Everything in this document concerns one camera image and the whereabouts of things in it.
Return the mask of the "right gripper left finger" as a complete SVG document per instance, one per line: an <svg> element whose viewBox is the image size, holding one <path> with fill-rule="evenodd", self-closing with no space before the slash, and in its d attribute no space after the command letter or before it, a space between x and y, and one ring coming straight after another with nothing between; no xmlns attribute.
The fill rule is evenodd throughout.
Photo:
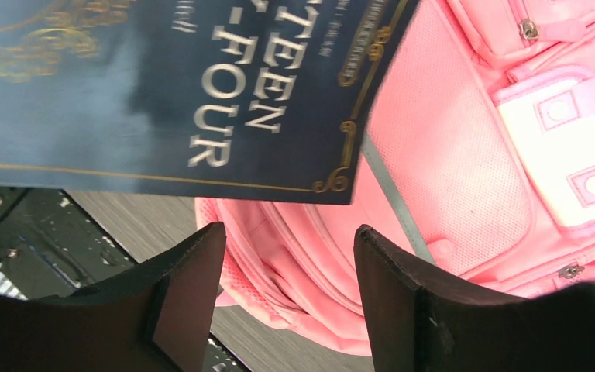
<svg viewBox="0 0 595 372"><path fill-rule="evenodd" d="M66 297L0 295L0 371L200 371L224 252L213 222Z"/></svg>

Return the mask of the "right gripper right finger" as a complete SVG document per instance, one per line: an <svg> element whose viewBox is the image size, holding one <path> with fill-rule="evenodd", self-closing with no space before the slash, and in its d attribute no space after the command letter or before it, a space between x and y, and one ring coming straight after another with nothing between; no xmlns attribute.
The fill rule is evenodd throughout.
<svg viewBox="0 0 595 372"><path fill-rule="evenodd" d="M450 274L367 225L354 257L377 371L595 371L595 282L520 298Z"/></svg>

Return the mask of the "pink student backpack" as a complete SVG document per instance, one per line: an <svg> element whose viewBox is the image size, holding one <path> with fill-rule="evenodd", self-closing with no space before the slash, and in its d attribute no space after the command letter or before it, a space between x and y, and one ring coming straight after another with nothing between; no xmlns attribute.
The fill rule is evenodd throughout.
<svg viewBox="0 0 595 372"><path fill-rule="evenodd" d="M350 205L199 198L227 232L219 306L371 354L362 224L474 284L595 281L595 1L423 1L366 127Z"/></svg>

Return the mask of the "blue grey book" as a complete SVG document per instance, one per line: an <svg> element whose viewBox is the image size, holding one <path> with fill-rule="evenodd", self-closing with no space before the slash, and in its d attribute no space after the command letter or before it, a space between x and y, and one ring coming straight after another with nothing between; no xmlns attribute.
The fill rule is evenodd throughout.
<svg viewBox="0 0 595 372"><path fill-rule="evenodd" d="M415 1L0 1L0 185L348 205Z"/></svg>

